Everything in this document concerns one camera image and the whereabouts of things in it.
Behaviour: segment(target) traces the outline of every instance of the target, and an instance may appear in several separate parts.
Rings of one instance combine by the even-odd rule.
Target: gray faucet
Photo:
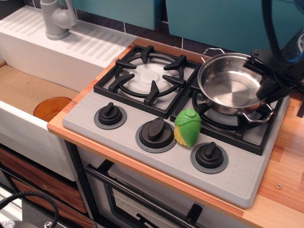
[[[58,0],[41,0],[42,17],[47,38],[59,40],[68,36],[69,29],[77,23],[72,0],[66,0],[67,9],[61,9]]]

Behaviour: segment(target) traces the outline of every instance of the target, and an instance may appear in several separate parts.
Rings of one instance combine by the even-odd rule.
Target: black oven handle
[[[85,168],[85,172],[90,174],[91,176],[97,178],[98,180],[102,181],[104,184],[110,186],[111,188],[121,192],[122,194],[126,195],[127,197],[135,200],[142,205],[154,210],[155,212],[159,213],[160,215],[170,219],[172,222],[185,227],[185,228],[199,228],[195,225],[197,219],[202,212],[202,207],[197,204],[193,204],[192,208],[190,209],[188,215],[185,219],[182,217],[173,214],[172,212],[168,211],[166,208],[158,205],[157,203],[151,201],[150,199],[144,197],[142,194],[134,191],[130,187],[122,184],[121,182],[117,181],[116,179],[110,177],[107,172],[112,167],[114,163],[105,160],[98,168],[93,167],[91,164],[87,165]]]

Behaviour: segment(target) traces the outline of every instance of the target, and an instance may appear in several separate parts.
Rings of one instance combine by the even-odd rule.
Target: saucepan
[[[222,53],[206,61],[204,57],[209,50]],[[249,122],[264,123],[274,110],[256,96],[262,76],[243,67],[248,57],[241,53],[225,53],[220,48],[206,49],[201,55],[205,64],[199,69],[198,83],[206,104],[214,111],[230,116],[243,115]],[[248,117],[262,105],[269,109],[264,119]]]

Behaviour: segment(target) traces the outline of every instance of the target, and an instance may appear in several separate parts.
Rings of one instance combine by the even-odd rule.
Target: sink basin
[[[135,36],[78,21],[62,40],[49,40],[40,9],[25,6],[0,21],[0,54],[27,74],[81,91]]]
[[[54,96],[73,99],[135,39],[79,21],[62,40],[45,34],[41,10],[25,6],[0,20],[0,143],[75,181],[65,142],[35,106]]]

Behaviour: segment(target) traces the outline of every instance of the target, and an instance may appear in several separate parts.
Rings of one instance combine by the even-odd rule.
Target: metal screw
[[[277,185],[276,185],[276,189],[281,190],[281,189],[282,189],[282,185],[281,185],[281,184],[277,184]]]
[[[258,55],[260,54],[260,51],[259,51],[259,50],[255,50],[255,51],[253,52],[253,54],[256,55],[256,56],[258,56]]]
[[[51,222],[46,222],[44,224],[44,228],[50,228],[52,226],[52,223]]]

